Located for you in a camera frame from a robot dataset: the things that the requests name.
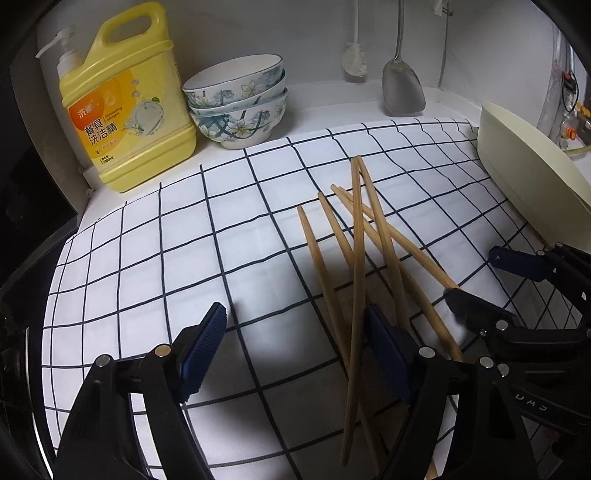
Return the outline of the cream oval plastic bowl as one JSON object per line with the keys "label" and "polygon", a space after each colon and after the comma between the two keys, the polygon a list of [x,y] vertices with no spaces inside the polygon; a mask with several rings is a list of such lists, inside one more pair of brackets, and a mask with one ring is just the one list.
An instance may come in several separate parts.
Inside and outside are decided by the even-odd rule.
{"label": "cream oval plastic bowl", "polygon": [[477,151],[494,182],[546,244],[590,251],[590,183],[555,143],[513,112],[485,102]]}

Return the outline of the middle floral ceramic bowl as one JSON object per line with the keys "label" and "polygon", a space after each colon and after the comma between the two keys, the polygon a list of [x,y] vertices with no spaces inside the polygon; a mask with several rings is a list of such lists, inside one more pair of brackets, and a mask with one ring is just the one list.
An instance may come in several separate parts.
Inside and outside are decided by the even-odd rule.
{"label": "middle floral ceramic bowl", "polygon": [[277,97],[280,97],[280,95],[283,95],[283,93],[286,91],[286,88],[284,87],[284,82],[286,82],[286,71],[283,69],[280,74],[280,79],[273,85],[273,87],[261,91],[260,93],[257,93],[252,97],[238,100],[235,102],[229,102],[216,107],[204,108],[199,106],[192,100],[188,100],[187,105],[188,107],[190,107],[190,110],[193,113],[197,114],[198,117],[209,117],[221,113],[243,110],[245,108],[263,104],[264,102],[276,99]]}

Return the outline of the bottom floral ceramic bowl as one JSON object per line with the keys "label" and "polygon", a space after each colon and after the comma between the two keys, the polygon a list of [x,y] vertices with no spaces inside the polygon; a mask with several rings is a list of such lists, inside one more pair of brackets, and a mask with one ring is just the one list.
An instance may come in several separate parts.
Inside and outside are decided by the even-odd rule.
{"label": "bottom floral ceramic bowl", "polygon": [[221,144],[223,148],[239,150],[263,143],[273,128],[283,120],[287,109],[287,88],[276,98],[244,109],[198,116],[190,111],[190,117],[204,137]]}

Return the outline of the hanging metal spatula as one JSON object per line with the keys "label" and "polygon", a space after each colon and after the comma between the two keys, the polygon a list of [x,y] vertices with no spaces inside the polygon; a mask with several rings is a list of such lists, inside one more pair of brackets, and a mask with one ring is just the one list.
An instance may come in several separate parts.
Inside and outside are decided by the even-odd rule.
{"label": "hanging metal spatula", "polygon": [[386,110],[393,116],[411,116],[426,108],[425,93],[414,69],[402,58],[405,1],[398,1],[398,31],[394,57],[384,66],[382,90]]}

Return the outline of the wooden chopstick five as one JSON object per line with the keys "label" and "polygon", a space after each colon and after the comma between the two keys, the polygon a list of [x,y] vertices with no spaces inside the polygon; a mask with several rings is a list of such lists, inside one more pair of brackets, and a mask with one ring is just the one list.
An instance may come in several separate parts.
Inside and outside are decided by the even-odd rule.
{"label": "wooden chopstick five", "polygon": [[[311,224],[308,222],[308,217],[304,212],[304,208],[297,206],[297,215],[300,218],[301,227],[304,231],[305,240],[307,240],[308,250],[311,253],[312,262],[314,262],[315,272],[318,276],[318,282],[321,284],[322,293],[324,294],[325,303],[327,304],[329,311],[329,319],[331,319],[332,329],[335,333],[335,341],[339,347],[339,353],[341,353],[342,361],[346,366],[346,374],[348,374],[349,382],[349,353],[351,353],[351,333],[352,324],[346,322],[345,316],[342,313],[342,307],[339,303],[335,289],[332,286],[332,280],[329,276],[327,266],[325,265],[324,257],[322,257],[322,251],[318,247],[318,241],[315,238],[314,231],[311,229]],[[363,427],[363,433],[367,443],[367,448],[370,452],[370,458],[372,459],[374,472],[378,474],[380,471],[380,462],[377,448],[374,442],[374,435],[372,428],[370,427],[370,421],[365,414],[363,409],[363,401],[361,399],[361,386],[360,386],[360,403],[358,416],[356,419],[361,420]]]}

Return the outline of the top floral ceramic bowl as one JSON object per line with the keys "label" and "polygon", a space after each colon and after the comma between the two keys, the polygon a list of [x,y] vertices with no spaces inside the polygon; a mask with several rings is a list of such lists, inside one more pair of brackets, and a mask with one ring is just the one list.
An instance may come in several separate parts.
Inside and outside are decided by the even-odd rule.
{"label": "top floral ceramic bowl", "polygon": [[283,57],[254,54],[210,66],[182,85],[187,99],[197,108],[214,108],[250,99],[280,82]]}

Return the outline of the wooden chopstick one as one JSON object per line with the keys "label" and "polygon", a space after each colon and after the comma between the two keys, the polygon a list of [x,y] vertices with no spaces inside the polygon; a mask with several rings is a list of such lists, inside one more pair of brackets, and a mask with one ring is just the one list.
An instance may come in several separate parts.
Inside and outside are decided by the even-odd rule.
{"label": "wooden chopstick one", "polygon": [[346,393],[345,429],[341,451],[342,466],[349,464],[356,417],[359,410],[363,350],[363,309],[365,309],[366,305],[365,230],[363,230],[361,159],[359,156],[353,157],[351,169],[353,188],[353,305],[349,382],[348,392]]}

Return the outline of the gas valve with fittings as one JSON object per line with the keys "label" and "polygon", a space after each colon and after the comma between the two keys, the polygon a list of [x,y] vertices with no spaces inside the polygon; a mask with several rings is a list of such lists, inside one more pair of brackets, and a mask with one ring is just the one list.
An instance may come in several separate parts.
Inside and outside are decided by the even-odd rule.
{"label": "gas valve with fittings", "polygon": [[590,109],[579,101],[579,85],[573,70],[562,73],[555,142],[563,150],[575,140],[590,143]]}

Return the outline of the yellow detergent jug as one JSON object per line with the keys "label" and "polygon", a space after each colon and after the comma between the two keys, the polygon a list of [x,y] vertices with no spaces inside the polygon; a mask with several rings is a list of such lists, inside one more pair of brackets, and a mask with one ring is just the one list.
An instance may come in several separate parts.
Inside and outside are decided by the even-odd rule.
{"label": "yellow detergent jug", "polygon": [[86,56],[60,31],[62,105],[100,181],[123,193],[189,158],[197,128],[181,91],[164,8],[106,20]]}

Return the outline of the floral ceramic bowl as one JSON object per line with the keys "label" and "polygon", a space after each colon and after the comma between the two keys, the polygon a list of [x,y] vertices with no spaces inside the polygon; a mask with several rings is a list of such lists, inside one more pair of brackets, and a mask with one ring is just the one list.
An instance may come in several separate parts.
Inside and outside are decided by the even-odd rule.
{"label": "floral ceramic bowl", "polygon": [[283,57],[254,54],[210,66],[182,85],[187,99],[197,108],[214,108],[250,99],[280,82]]}
{"label": "floral ceramic bowl", "polygon": [[276,99],[277,97],[280,97],[280,95],[283,95],[283,93],[286,91],[286,88],[284,87],[284,82],[286,82],[286,71],[283,69],[280,74],[280,79],[273,85],[273,87],[261,91],[260,93],[257,93],[252,97],[238,100],[235,102],[229,102],[216,107],[204,108],[199,106],[192,100],[188,100],[187,105],[188,107],[190,107],[190,110],[193,113],[197,114],[198,117],[209,117],[221,113],[243,110],[245,108],[263,104],[264,102]]}
{"label": "floral ceramic bowl", "polygon": [[198,116],[190,111],[190,117],[204,137],[221,144],[223,148],[239,150],[263,143],[273,128],[283,120],[287,109],[287,88],[276,98],[244,109]]}

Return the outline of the white black checkered cloth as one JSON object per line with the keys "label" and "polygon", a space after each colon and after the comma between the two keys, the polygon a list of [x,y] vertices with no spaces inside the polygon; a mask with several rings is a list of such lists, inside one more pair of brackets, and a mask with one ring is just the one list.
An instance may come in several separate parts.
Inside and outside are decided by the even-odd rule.
{"label": "white black checkered cloth", "polygon": [[68,239],[47,298],[41,373],[58,446],[95,358],[127,359],[172,341],[211,304],[228,330],[182,411],[218,479],[369,479],[356,432],[339,464],[346,373],[301,229],[311,224],[343,310],[351,276],[322,201],[353,230],[333,186],[353,157],[387,220],[465,290],[530,328],[574,328],[580,313],[548,283],[494,269],[496,245],[542,248],[481,166],[464,119],[358,123],[238,152],[209,149],[185,170],[88,214]]}

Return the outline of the wooden chopstick four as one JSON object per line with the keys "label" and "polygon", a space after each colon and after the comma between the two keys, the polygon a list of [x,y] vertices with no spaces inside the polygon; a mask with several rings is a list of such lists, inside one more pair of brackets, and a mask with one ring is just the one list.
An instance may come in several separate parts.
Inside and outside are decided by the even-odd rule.
{"label": "wooden chopstick four", "polygon": [[[342,204],[344,204],[346,206],[346,208],[348,208],[349,211],[351,211],[349,213],[352,213],[353,212],[353,197],[352,197],[352,195],[349,194],[349,192],[346,192],[346,190],[343,190],[342,187],[332,185],[331,188],[332,188],[332,191],[335,192],[335,195],[338,196],[339,200],[342,201]],[[377,230],[372,225],[370,225],[370,223],[367,222],[367,220],[363,220],[363,228],[365,229],[365,233],[367,233],[370,240],[373,241],[375,246],[381,251],[381,253],[384,253],[383,249],[382,249],[382,242],[380,239],[380,235],[377,232]],[[412,242],[410,242],[410,240],[408,240],[406,237],[404,237],[404,235],[402,235],[400,232],[398,232],[397,235],[398,235],[398,237],[396,235],[394,235],[394,237],[392,237],[392,235],[391,235],[391,239],[394,238],[394,241],[399,242],[401,244],[401,246],[403,246],[403,248],[405,248],[407,250],[407,252],[411,253],[417,259],[417,261],[419,261],[418,256],[415,255],[415,253],[416,253],[415,251],[417,251],[418,253],[420,253],[422,255],[423,255],[423,252],[420,249],[416,248],[416,246]],[[401,238],[404,237],[406,240],[402,241],[401,239],[399,239],[399,237],[401,237]],[[434,270],[431,267],[427,268],[427,264],[431,260],[428,257],[426,257],[426,258],[427,258],[427,260],[425,260],[425,261],[421,260],[421,261],[419,261],[419,263],[421,265],[423,265],[430,273],[434,273],[436,269]],[[433,328],[436,335],[438,336],[440,342],[442,343],[442,345],[446,349],[447,353],[451,356],[451,358],[453,360],[464,361],[460,347],[456,343],[455,339],[453,338],[452,334],[448,330],[447,326],[443,322],[440,315],[437,313],[436,309],[433,307],[433,305],[431,304],[431,302],[429,301],[429,299],[427,298],[427,296],[425,295],[425,293],[423,292],[423,290],[421,289],[421,287],[419,286],[417,281],[406,270],[404,265],[402,265],[402,263],[398,259],[398,257],[396,257],[395,259],[397,261],[398,266],[401,269],[402,282],[404,284],[405,289],[408,291],[408,294],[410,294],[411,298],[415,301],[415,303],[420,307],[422,312],[425,314],[427,320],[429,321],[431,327]]]}

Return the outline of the hanging white brush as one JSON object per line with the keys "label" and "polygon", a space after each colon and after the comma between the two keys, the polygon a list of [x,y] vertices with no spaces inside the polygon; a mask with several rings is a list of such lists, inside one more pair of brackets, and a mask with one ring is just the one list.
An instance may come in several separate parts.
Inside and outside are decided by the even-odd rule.
{"label": "hanging white brush", "polygon": [[360,34],[360,5],[353,0],[353,41],[346,45],[342,53],[342,70],[351,77],[365,78],[368,73],[365,52],[361,48]]}

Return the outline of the wooden chopstick two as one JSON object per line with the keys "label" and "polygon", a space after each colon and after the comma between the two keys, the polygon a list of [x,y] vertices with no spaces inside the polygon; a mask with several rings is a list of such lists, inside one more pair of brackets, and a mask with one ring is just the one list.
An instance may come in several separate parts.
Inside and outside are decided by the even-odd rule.
{"label": "wooden chopstick two", "polygon": [[370,172],[367,169],[365,162],[363,162],[363,158],[361,156],[356,157],[356,162],[358,162],[360,173],[363,176],[363,182],[365,182],[366,189],[368,191],[370,207],[374,213],[375,223],[381,240],[383,256],[388,266],[391,288],[393,290],[394,310],[396,310],[397,325],[408,331],[410,330],[408,305],[406,302],[404,283],[399,261],[397,260],[396,253],[394,252],[392,236],[390,235],[390,231],[387,226],[387,221],[378,198],[377,190],[374,187],[372,178],[370,178]]}

